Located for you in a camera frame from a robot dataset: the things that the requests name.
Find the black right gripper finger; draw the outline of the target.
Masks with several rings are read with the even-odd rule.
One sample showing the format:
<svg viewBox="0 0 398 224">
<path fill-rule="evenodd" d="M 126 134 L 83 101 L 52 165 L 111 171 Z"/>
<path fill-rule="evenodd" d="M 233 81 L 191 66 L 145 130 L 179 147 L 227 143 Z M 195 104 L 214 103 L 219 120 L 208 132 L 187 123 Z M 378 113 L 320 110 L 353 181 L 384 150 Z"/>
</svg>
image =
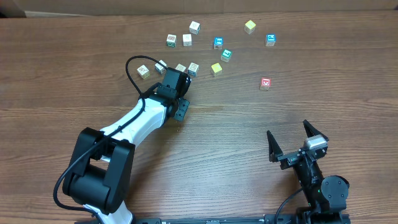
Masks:
<svg viewBox="0 0 398 224">
<path fill-rule="evenodd" d="M 328 138 L 326 135 L 324 135 L 324 134 L 323 134 L 322 132 L 320 132 L 317 128 L 315 128 L 314 126 L 312 126 L 312 125 L 310 124 L 310 122 L 307 121 L 306 119 L 303 120 L 303 126 L 304 126 L 304 128 L 305 128 L 305 132 L 306 132 L 308 138 L 314 137 L 314 136 L 317 136 L 317 135 L 322 135 L 322 137 L 323 137 L 326 141 L 329 140 L 329 138 Z"/>
<path fill-rule="evenodd" d="M 278 162 L 279 157 L 283 156 L 284 153 L 270 131 L 267 131 L 267 140 L 269 144 L 269 160 L 271 162 Z"/>
</svg>

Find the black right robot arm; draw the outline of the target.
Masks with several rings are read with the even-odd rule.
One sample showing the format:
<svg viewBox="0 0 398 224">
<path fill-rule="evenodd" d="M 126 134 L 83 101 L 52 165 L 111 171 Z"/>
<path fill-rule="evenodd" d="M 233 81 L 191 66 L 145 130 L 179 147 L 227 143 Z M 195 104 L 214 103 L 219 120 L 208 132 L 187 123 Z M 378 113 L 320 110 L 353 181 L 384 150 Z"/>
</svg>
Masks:
<svg viewBox="0 0 398 224">
<path fill-rule="evenodd" d="M 273 134 L 267 132 L 269 160 L 280 162 L 282 170 L 293 168 L 300 188 L 286 198 L 274 215 L 265 215 L 265 223 L 313 223 L 349 224 L 346 209 L 349 182 L 339 175 L 324 177 L 317 163 L 326 156 L 329 138 L 314 128 L 306 119 L 303 126 L 307 134 L 302 147 L 296 152 L 284 154 Z M 307 199 L 307 207 L 299 207 L 294 214 L 281 215 L 285 204 L 300 192 Z"/>
</svg>

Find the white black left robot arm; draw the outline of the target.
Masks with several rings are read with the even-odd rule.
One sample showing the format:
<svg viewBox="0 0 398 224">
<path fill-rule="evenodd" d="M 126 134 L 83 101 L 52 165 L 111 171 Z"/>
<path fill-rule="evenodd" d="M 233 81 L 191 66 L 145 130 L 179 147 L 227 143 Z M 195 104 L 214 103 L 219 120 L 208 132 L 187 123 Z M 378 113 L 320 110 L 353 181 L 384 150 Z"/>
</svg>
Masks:
<svg viewBox="0 0 398 224">
<path fill-rule="evenodd" d="M 143 93 L 120 120 L 78 136 L 69 166 L 57 184 L 65 195 L 90 212 L 95 223 L 135 223 L 124 202 L 137 146 L 169 118 L 182 121 L 189 106 L 184 95 L 192 79 L 168 68 L 164 79 Z"/>
</svg>

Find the blue B wooden block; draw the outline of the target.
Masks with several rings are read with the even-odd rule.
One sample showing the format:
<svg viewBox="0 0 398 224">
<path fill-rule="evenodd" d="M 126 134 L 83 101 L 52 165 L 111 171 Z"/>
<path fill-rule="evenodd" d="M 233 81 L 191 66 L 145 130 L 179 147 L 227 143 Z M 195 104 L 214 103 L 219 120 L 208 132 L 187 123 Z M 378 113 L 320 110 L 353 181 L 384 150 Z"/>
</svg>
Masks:
<svg viewBox="0 0 398 224">
<path fill-rule="evenodd" d="M 199 70 L 199 65 L 192 62 L 189 65 L 187 72 L 189 75 L 193 75 L 195 77 L 198 73 L 198 70 Z"/>
</svg>

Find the red P wooden block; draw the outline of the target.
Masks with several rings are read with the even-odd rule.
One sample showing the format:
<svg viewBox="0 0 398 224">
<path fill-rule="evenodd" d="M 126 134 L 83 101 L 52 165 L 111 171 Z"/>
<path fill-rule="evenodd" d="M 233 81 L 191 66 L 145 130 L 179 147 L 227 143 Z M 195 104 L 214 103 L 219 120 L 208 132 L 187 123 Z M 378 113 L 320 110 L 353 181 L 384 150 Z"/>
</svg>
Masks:
<svg viewBox="0 0 398 224">
<path fill-rule="evenodd" d="M 180 64 L 180 63 L 175 67 L 175 69 L 178 70 L 178 71 L 180 71 L 180 72 L 183 72 L 183 73 L 186 73 L 186 72 L 187 72 L 186 66 L 184 66 L 184 65 L 182 65 L 182 64 Z"/>
</svg>

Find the blue-sided white wooden block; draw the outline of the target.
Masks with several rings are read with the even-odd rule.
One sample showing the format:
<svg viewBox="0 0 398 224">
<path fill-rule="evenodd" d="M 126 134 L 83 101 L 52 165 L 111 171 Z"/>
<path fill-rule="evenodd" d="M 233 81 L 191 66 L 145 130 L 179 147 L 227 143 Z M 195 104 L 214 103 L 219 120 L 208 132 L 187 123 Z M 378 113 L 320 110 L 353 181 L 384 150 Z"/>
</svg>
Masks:
<svg viewBox="0 0 398 224">
<path fill-rule="evenodd" d="M 163 60 L 159 60 L 159 63 L 155 64 L 155 70 L 163 75 L 167 70 L 167 64 Z"/>
</svg>

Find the yellow-top face wooden block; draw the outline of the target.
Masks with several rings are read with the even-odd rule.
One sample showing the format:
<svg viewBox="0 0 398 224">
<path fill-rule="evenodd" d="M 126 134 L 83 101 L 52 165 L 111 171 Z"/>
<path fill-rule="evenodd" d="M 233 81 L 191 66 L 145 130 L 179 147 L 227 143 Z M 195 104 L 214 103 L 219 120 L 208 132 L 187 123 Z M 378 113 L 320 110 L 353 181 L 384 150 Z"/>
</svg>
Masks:
<svg viewBox="0 0 398 224">
<path fill-rule="evenodd" d="M 215 63 L 211 66 L 211 73 L 213 74 L 214 77 L 222 74 L 222 67 L 219 63 Z"/>
</svg>

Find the yellow S wooden block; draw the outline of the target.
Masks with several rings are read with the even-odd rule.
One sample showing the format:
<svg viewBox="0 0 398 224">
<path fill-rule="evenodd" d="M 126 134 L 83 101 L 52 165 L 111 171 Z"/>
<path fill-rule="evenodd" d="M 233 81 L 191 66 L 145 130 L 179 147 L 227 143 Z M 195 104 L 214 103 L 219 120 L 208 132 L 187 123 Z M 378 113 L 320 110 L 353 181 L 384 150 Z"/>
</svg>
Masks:
<svg viewBox="0 0 398 224">
<path fill-rule="evenodd" d="M 150 71 L 145 65 L 141 65 L 140 67 L 138 67 L 137 72 L 144 80 L 150 76 Z"/>
</svg>

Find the red-top C wooden block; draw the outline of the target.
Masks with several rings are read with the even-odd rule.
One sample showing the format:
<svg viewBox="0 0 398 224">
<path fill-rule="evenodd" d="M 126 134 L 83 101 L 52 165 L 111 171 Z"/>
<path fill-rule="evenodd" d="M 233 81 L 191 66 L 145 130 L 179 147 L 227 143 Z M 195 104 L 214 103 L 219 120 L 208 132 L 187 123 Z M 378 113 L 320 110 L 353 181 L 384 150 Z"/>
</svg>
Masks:
<svg viewBox="0 0 398 224">
<path fill-rule="evenodd" d="M 259 89 L 267 91 L 270 87 L 271 87 L 271 79 L 270 78 L 266 78 L 266 77 L 262 77 L 261 78 L 261 83 L 259 85 Z"/>
</svg>

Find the green B wooden block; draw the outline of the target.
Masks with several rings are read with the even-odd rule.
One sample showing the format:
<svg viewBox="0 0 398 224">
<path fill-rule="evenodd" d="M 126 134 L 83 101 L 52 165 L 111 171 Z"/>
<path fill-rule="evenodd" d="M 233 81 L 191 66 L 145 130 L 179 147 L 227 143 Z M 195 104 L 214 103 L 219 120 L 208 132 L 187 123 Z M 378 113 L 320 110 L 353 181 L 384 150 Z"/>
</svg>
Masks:
<svg viewBox="0 0 398 224">
<path fill-rule="evenodd" d="M 173 34 L 169 34 L 167 36 L 166 44 L 168 47 L 175 47 L 177 36 Z"/>
</svg>

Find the red-sided white wooden block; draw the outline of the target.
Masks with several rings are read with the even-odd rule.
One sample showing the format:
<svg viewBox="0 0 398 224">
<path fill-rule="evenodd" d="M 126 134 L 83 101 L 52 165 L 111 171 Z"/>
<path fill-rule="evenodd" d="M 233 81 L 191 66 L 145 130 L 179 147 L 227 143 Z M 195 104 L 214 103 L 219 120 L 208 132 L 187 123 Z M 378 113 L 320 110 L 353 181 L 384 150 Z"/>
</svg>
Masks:
<svg viewBox="0 0 398 224">
<path fill-rule="evenodd" d="M 184 47 L 192 46 L 192 35 L 191 34 L 182 35 L 182 40 L 183 40 Z"/>
</svg>

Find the teal J wooden block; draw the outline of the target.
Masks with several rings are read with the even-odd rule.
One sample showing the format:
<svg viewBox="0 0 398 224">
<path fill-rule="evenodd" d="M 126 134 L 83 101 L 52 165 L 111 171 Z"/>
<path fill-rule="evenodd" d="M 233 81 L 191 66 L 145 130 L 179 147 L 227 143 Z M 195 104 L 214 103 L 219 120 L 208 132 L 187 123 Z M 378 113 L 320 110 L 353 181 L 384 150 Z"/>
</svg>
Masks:
<svg viewBox="0 0 398 224">
<path fill-rule="evenodd" d="M 189 31 L 192 34 L 197 35 L 199 33 L 199 31 L 200 31 L 200 23 L 192 21 L 190 26 L 189 26 Z"/>
</svg>

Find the blue-top P wooden block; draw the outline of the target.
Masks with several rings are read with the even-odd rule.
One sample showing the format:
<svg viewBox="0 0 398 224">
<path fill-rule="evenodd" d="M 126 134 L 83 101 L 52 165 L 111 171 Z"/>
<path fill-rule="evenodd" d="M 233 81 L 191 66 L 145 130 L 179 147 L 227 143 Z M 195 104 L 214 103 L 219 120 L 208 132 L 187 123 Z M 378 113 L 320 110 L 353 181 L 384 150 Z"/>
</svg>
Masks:
<svg viewBox="0 0 398 224">
<path fill-rule="evenodd" d="M 266 43 L 266 47 L 273 47 L 276 43 L 275 34 L 267 34 L 265 43 Z"/>
</svg>

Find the plain yellow-top wooden block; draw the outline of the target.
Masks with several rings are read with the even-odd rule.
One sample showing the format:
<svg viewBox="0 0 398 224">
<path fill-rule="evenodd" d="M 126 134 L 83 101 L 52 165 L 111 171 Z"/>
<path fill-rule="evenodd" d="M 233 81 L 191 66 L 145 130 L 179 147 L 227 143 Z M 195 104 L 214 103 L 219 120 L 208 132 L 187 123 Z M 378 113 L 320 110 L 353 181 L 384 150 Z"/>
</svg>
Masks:
<svg viewBox="0 0 398 224">
<path fill-rule="evenodd" d="M 256 23 L 253 22 L 252 20 L 247 21 L 244 25 L 244 31 L 247 34 L 252 34 L 255 31 L 255 28 L 256 28 Z"/>
</svg>

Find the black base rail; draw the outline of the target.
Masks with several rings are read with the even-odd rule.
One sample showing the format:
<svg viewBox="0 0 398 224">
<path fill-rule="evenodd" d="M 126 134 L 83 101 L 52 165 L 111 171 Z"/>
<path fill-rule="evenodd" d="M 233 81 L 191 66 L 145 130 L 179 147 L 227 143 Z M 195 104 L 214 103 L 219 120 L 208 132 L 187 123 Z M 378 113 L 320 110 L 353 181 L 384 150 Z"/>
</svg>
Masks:
<svg viewBox="0 0 398 224">
<path fill-rule="evenodd" d="M 278 215 L 275 221 L 275 215 L 264 215 L 263 217 L 238 217 L 221 219 L 168 219 L 160 218 L 139 218 L 132 219 L 132 224 L 296 224 L 296 223 L 314 223 L 314 224 L 350 224 L 349 215 L 328 217 L 312 215 L 310 221 L 300 220 L 293 214 Z"/>
</svg>

